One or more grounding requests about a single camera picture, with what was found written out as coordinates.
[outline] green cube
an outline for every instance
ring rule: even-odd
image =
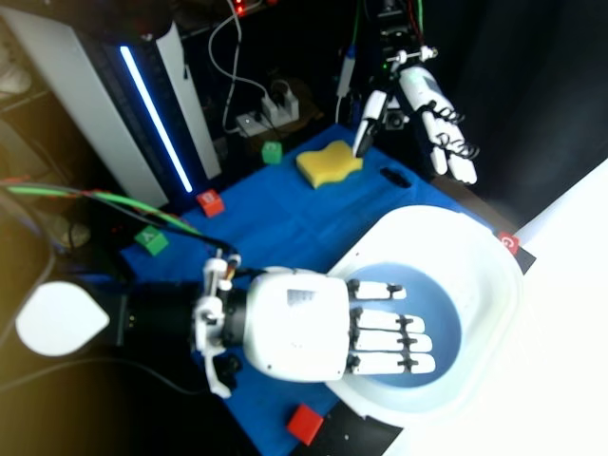
[[[136,236],[137,240],[152,257],[158,255],[162,249],[169,245],[169,241],[159,230],[153,226],[146,226]]]
[[[262,159],[266,164],[279,164],[283,158],[283,146],[277,141],[267,141],[262,146]]]

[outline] white plastic tub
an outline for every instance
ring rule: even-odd
[[[392,269],[394,276],[387,281],[399,281],[402,275],[399,283],[407,290],[416,290],[420,280],[434,281],[435,288],[446,295],[451,309],[438,292],[428,299],[421,296],[426,287],[418,287],[418,295],[409,294],[393,306],[403,312],[410,302],[414,309],[408,313],[417,310],[435,320],[434,330],[427,323],[434,343],[431,354],[444,369],[413,384],[408,379],[401,385],[378,376],[347,375],[328,387],[358,414],[406,428],[436,419],[466,400],[516,312],[523,275],[486,227],[463,214],[432,206],[409,206],[386,214],[329,275],[357,276],[378,264],[386,271]],[[442,359],[442,355],[453,359]]]

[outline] blue tablecloth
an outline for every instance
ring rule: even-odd
[[[337,184],[313,190],[297,171],[295,156],[318,150],[335,140],[352,143],[350,130],[334,125],[271,165],[221,194],[225,211],[206,218],[196,209],[183,217],[204,234],[235,245],[243,266],[279,265],[327,272],[386,213],[412,204],[466,212],[460,204],[422,181],[405,166],[377,149],[363,170]],[[379,170],[390,167],[411,187],[390,183]],[[201,279],[207,251],[200,242],[172,233],[169,246],[152,257],[139,245],[123,251],[139,280]],[[288,454],[297,440],[285,425],[298,404],[325,415],[338,401],[323,384],[295,384],[267,377],[243,359],[238,388],[226,405],[264,456]]]

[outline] led light strip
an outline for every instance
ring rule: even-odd
[[[135,83],[135,86],[137,87],[138,91],[140,92],[140,95],[142,96],[143,103],[145,104],[145,107],[148,110],[150,117],[152,118],[152,122],[154,123],[154,126],[156,126],[156,129],[159,132],[159,135],[161,136],[161,141],[164,144],[164,148],[169,154],[169,158],[171,159],[173,166],[175,166],[175,169],[178,172],[178,175],[180,176],[183,188],[185,188],[186,192],[191,193],[192,185],[190,184],[190,180],[186,176],[186,172],[183,170],[183,166],[181,166],[178,154],[176,153],[175,148],[173,147],[173,144],[169,139],[169,135],[167,135],[167,132],[164,129],[164,125],[162,124],[161,118],[159,117],[159,113],[157,112],[154,103],[152,103],[152,99],[150,98],[148,89],[143,83],[142,75],[140,74],[137,65],[135,65],[135,60],[133,60],[131,51],[127,46],[121,46],[121,54],[123,55],[123,60],[126,63],[126,67],[128,68],[129,73],[131,73],[131,78],[133,78],[133,82]]]

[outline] blue basin bottom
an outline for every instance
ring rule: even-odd
[[[372,375],[370,378],[385,385],[414,388],[431,383],[447,372],[456,360],[463,332],[454,303],[437,282],[417,269],[396,263],[374,264],[360,269],[349,278],[403,285],[408,292],[405,299],[358,301],[352,303],[351,307],[420,316],[425,320],[425,333],[433,341],[430,354],[435,358],[434,372]]]

